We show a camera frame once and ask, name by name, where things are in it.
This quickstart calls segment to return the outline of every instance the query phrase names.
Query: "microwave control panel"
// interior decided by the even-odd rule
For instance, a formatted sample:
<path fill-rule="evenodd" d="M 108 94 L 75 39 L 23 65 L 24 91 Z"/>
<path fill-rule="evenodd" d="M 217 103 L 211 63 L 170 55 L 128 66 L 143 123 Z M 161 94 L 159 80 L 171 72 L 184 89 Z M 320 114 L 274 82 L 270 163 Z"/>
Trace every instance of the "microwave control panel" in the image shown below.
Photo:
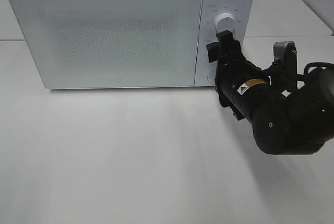
<path fill-rule="evenodd" d="M 217 41 L 216 34 L 233 32 L 242 44 L 253 0 L 202 0 L 195 86 L 214 86 L 216 62 L 209 63 L 206 45 Z"/>

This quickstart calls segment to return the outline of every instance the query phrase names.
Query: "yellow warning sticker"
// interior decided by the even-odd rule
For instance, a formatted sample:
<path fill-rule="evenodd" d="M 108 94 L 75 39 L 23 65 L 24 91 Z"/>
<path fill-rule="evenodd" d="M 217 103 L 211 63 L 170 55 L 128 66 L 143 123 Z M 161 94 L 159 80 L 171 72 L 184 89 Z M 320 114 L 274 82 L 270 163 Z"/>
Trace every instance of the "yellow warning sticker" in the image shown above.
<path fill-rule="evenodd" d="M 245 83 L 243 83 L 241 86 L 239 86 L 237 91 L 240 95 L 243 95 L 250 87 L 255 86 L 257 84 L 268 84 L 268 83 L 263 79 L 250 79 Z"/>

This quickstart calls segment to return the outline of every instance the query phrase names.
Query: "rotary knob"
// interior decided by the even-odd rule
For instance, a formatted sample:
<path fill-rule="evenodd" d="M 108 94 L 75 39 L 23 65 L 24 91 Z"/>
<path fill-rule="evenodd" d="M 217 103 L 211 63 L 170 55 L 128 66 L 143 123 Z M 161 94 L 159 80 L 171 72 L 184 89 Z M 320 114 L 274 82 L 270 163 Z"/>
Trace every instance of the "rotary knob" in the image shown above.
<path fill-rule="evenodd" d="M 223 11 L 216 15 L 214 24 L 216 25 L 217 32 L 223 32 L 229 30 L 233 32 L 235 28 L 236 16 L 231 11 Z"/>

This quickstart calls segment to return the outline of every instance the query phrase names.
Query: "white table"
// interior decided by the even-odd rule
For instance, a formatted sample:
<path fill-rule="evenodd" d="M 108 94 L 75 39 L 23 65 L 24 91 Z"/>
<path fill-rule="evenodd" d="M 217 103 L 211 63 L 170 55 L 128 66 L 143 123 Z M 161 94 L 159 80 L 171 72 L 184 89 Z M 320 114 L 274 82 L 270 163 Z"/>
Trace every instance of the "white table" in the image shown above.
<path fill-rule="evenodd" d="M 8 0 L 0 0 L 0 11 L 0 40 L 23 39 Z M 246 37 L 331 34 L 302 0 L 254 0 L 246 31 Z"/>
<path fill-rule="evenodd" d="M 334 38 L 246 38 L 261 67 L 299 68 Z M 332 224 L 334 141 L 270 156 L 212 88 L 49 91 L 24 41 L 0 42 L 0 223 Z"/>

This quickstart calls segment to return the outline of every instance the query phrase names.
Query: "white microwave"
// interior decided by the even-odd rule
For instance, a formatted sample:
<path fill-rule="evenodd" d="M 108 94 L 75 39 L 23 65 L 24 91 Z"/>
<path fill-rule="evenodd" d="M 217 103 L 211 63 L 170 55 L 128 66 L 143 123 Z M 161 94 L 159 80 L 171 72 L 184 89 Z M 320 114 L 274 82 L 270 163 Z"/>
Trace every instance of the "white microwave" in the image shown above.
<path fill-rule="evenodd" d="M 10 0 L 46 88 L 213 86 L 206 45 L 253 0 Z"/>

